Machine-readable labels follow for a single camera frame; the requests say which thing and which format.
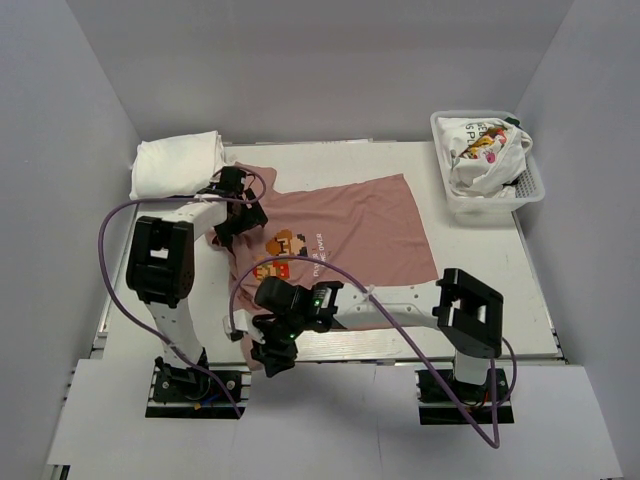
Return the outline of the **pink mario t shirt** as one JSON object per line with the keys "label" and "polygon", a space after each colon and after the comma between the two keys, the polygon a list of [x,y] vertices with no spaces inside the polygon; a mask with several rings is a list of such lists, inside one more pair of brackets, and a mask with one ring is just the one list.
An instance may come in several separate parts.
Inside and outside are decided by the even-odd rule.
{"label": "pink mario t shirt", "polygon": [[260,282],[276,276],[293,285],[340,280],[346,271],[364,285],[408,286],[438,279],[418,207],[401,174],[312,191],[280,193],[277,172],[258,168],[251,187],[268,222],[233,239],[228,253],[234,309],[261,313]]}

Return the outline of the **white green spongebob t shirt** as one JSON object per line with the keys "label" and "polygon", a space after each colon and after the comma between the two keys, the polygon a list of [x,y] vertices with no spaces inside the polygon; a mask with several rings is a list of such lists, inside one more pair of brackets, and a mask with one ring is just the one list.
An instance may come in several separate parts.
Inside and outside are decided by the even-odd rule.
{"label": "white green spongebob t shirt", "polygon": [[514,199],[533,140],[514,119],[438,116],[434,140],[455,199]]}

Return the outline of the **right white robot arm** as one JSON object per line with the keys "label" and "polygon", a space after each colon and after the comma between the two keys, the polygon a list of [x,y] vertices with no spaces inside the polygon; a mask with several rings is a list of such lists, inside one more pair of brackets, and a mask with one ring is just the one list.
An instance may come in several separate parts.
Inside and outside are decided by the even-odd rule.
{"label": "right white robot arm", "polygon": [[436,281],[367,292],[341,281],[305,288],[268,277],[254,301],[264,312],[252,320],[250,355],[268,376],[294,367],[296,340],[306,331],[425,327],[454,347],[452,388],[472,399],[486,389],[490,362],[502,354],[503,295],[457,268]]}

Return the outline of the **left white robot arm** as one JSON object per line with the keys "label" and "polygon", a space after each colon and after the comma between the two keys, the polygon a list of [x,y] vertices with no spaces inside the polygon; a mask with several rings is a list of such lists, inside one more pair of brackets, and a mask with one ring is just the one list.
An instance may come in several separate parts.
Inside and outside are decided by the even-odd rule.
{"label": "left white robot arm", "polygon": [[198,340],[188,305],[195,280],[195,243],[212,231],[218,244],[264,227],[267,216],[251,189],[257,174],[224,167],[193,200],[163,217],[142,216],[135,224],[126,284],[147,307],[164,343],[163,360],[182,368],[177,387],[199,399],[211,387],[206,351]]}

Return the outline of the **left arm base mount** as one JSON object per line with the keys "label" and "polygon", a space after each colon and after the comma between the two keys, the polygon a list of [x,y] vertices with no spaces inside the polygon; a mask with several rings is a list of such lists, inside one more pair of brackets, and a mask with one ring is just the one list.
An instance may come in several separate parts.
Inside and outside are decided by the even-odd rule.
{"label": "left arm base mount", "polygon": [[224,384],[239,413],[222,387],[209,375],[191,368],[174,368],[159,356],[155,359],[145,417],[238,420],[249,398],[250,371],[247,367],[222,366],[211,372]]}

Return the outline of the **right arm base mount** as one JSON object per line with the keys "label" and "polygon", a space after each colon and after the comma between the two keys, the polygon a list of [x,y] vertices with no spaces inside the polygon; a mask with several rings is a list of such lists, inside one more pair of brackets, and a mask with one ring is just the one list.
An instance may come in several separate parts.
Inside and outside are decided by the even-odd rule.
{"label": "right arm base mount", "polygon": [[[489,425],[492,423],[490,373],[487,373],[485,383],[481,386],[455,381],[452,369],[442,369],[438,373],[478,424]],[[419,420],[422,426],[462,425],[466,423],[458,408],[427,370],[417,370],[416,380]],[[498,423],[514,424],[513,409],[510,401],[506,400],[509,384],[502,368],[496,369],[496,380],[497,396],[500,401],[503,401],[497,408]]]}

